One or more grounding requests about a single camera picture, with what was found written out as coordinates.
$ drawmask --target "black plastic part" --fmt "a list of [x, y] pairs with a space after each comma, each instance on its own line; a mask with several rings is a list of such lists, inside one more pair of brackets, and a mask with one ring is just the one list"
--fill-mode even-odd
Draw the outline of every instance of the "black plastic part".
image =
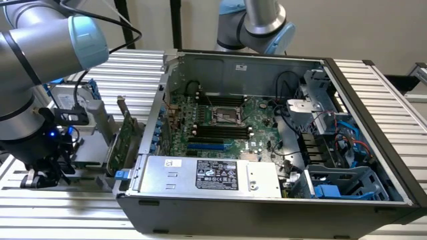
[[400, 90], [402, 94], [413, 91], [416, 86], [421, 83], [417, 76], [405, 75], [385, 75], [394, 87]]
[[365, 63], [365, 65], [368, 66], [376, 66], [376, 63], [372, 60], [362, 60], [362, 62]]
[[147, 200], [139, 200], [138, 204], [142, 206], [159, 206], [161, 202], [158, 200], [147, 199]]
[[420, 66], [422, 69], [427, 69], [427, 64], [425, 62], [417, 62], [417, 66]]
[[190, 143], [203, 143], [203, 144], [225, 144], [223, 139], [210, 138], [210, 137], [190, 137]]
[[268, 142], [268, 151], [270, 152], [273, 150], [273, 141], [269, 140]]
[[198, 157], [198, 151], [197, 150], [187, 150], [186, 156]]
[[170, 6], [171, 6], [174, 48], [181, 49], [183, 47], [182, 0], [170, 0]]
[[[122, 14], [122, 16], [126, 18], [126, 20], [129, 22], [131, 22], [131, 18], [130, 18], [130, 11], [129, 11], [129, 1], [127, 0], [114, 0], [114, 5], [115, 8], [118, 9], [119, 13]], [[129, 23], [122, 19], [121, 17], [121, 23], [129, 25]], [[134, 33], [133, 30], [122, 27], [122, 31], [123, 31], [123, 36], [125, 36], [125, 41], [129, 43], [134, 40]], [[127, 46], [129, 49], [137, 49], [135, 43], [130, 44]]]
[[233, 126], [198, 126], [197, 137], [217, 139], [250, 139], [249, 129], [246, 127]]
[[199, 100], [199, 105], [214, 105], [225, 107], [239, 107], [245, 103], [243, 96], [202, 96]]
[[[73, 125], [86, 126], [90, 124], [89, 113], [82, 106], [74, 106], [71, 110], [55, 108], [54, 113], [55, 113], [55, 122], [62, 126], [73, 126]], [[69, 120], [67, 118], [65, 119], [63, 116], [67, 116], [67, 115], [75, 116], [78, 119], [77, 120]]]

